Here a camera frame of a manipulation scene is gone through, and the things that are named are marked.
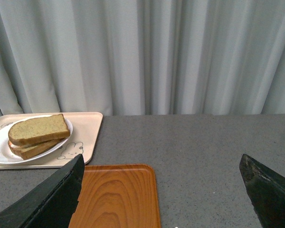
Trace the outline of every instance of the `white plate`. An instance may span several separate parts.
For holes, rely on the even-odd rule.
[[[61,141],[60,143],[58,143],[57,145],[55,145],[51,149],[43,152],[42,154],[39,154],[39,155],[32,157],[30,159],[27,159],[27,160],[23,160],[21,157],[16,156],[15,154],[13,154],[10,151],[10,148],[8,146],[8,140],[9,140],[8,133],[9,133],[9,130],[12,127],[12,125],[14,125],[15,123],[21,122],[21,121],[28,120],[28,119],[47,117],[47,116],[51,116],[51,115],[39,115],[39,116],[29,117],[29,118],[14,122],[13,124],[10,124],[10,125],[8,125],[8,126],[6,126],[0,130],[0,164],[20,164],[20,163],[29,162],[29,161],[44,157],[44,156],[48,155],[49,153],[54,152],[55,150],[57,150],[59,147],[61,147],[63,144],[65,144],[67,142],[69,137],[64,139],[63,141]],[[72,132],[73,132],[72,123],[68,119],[66,119],[66,124],[70,130],[71,135],[72,135]]]

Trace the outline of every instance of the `countertop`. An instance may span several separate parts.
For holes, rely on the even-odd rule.
[[[285,114],[105,116],[89,165],[152,166],[163,228],[261,228],[244,153],[285,177]],[[0,171],[0,211],[55,171]]]

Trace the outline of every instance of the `beige tray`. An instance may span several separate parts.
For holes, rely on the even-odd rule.
[[[0,129],[15,121],[37,115],[56,114],[17,114],[0,117]],[[103,119],[101,113],[63,113],[64,117],[71,121],[73,133],[62,148],[46,155],[45,157],[21,164],[0,164],[0,170],[7,169],[37,169],[37,168],[60,168],[74,158],[78,152],[82,153],[85,164],[93,155],[99,128]]]

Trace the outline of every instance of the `curtain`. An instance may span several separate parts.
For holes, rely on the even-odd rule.
[[[285,113],[285,0],[0,0],[0,116]]]

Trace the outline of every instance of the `bread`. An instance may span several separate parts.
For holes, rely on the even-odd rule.
[[[9,140],[17,146],[37,144],[70,136],[63,114],[28,119],[14,124]]]
[[[53,139],[46,142],[25,146],[16,146],[13,145],[11,141],[8,141],[8,145],[13,154],[21,157],[23,160],[26,160],[49,150],[62,140],[63,139]]]

